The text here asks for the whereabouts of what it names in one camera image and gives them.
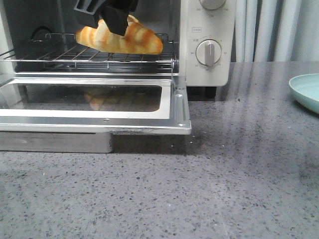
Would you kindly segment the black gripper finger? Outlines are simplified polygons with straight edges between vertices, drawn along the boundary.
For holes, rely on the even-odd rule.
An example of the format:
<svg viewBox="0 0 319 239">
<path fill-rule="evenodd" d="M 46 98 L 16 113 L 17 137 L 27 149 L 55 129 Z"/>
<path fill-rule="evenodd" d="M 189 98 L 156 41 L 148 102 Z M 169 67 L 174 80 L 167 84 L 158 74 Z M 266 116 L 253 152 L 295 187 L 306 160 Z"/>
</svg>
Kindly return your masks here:
<svg viewBox="0 0 319 239">
<path fill-rule="evenodd" d="M 103 18 L 105 0 L 78 0 L 75 7 L 75 17 L 79 24 L 92 28 L 98 27 Z"/>
<path fill-rule="evenodd" d="M 136 10 L 137 5 L 138 0 L 106 0 L 101 16 L 112 33 L 124 36 L 128 27 L 128 15 Z"/>
</svg>

